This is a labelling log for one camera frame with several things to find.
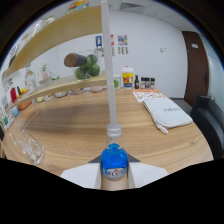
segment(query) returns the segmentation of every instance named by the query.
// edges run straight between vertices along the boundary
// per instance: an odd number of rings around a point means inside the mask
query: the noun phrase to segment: wall
[[[139,77],[155,77],[156,87],[169,97],[183,98],[187,81],[187,54],[180,30],[158,19],[130,12],[110,12],[111,34],[115,36],[114,74],[121,74],[125,66],[134,68]],[[128,35],[128,55],[118,54],[118,34]],[[64,66],[64,57],[70,52],[95,49],[95,36],[90,35],[63,43],[35,59],[32,70],[40,72],[46,61],[53,74],[60,77],[73,75],[73,69]],[[15,85],[23,86],[25,69],[14,74]],[[0,92],[0,105],[3,97]]]
[[[214,49],[211,47],[209,42],[200,35],[201,40],[204,44],[209,64],[209,95],[211,95],[215,102],[224,112],[224,71],[223,66],[216,55]]]

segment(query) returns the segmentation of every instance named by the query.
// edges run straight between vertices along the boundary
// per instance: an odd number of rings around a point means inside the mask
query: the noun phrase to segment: wooden table
[[[123,148],[142,163],[165,168],[171,174],[213,160],[207,141],[194,123],[169,129],[164,135],[130,89],[116,90],[116,104]],[[54,98],[37,106],[39,115],[27,130],[45,147],[44,160],[38,167],[60,176],[64,170],[87,164],[101,155],[106,147],[106,126],[110,123],[106,89]],[[24,127],[34,113],[30,105],[20,112],[10,128]],[[29,163],[7,134],[3,149],[7,159]],[[128,188],[127,177],[117,181],[102,177],[101,189],[125,188]]]

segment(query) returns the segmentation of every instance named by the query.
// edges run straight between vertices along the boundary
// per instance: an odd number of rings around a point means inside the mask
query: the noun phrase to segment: yellow item
[[[43,102],[43,101],[44,101],[44,98],[43,98],[42,96],[37,97],[37,102],[38,102],[38,103],[41,103],[41,102]]]

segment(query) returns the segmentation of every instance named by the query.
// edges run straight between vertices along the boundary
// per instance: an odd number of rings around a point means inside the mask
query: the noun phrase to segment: shelf
[[[8,77],[22,69],[44,52],[66,41],[102,33],[101,6],[74,11],[41,29],[18,53],[11,66],[3,73]]]
[[[17,99],[17,102],[10,105],[10,109],[18,106],[19,104],[26,102],[31,99],[36,99],[40,96],[45,96],[50,93],[57,93],[62,91],[68,91],[79,88],[87,88],[92,86],[106,86],[106,74],[105,71],[102,71],[102,74],[96,78],[89,80],[76,81],[75,76],[68,76],[65,78],[57,79],[51,82],[48,86],[38,86],[37,91],[34,93],[25,93]]]

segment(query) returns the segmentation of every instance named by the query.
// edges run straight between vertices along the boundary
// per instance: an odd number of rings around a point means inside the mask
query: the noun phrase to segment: brown door
[[[198,93],[207,95],[209,85],[208,59],[198,33],[183,31],[188,58],[188,77],[184,100],[191,106]]]

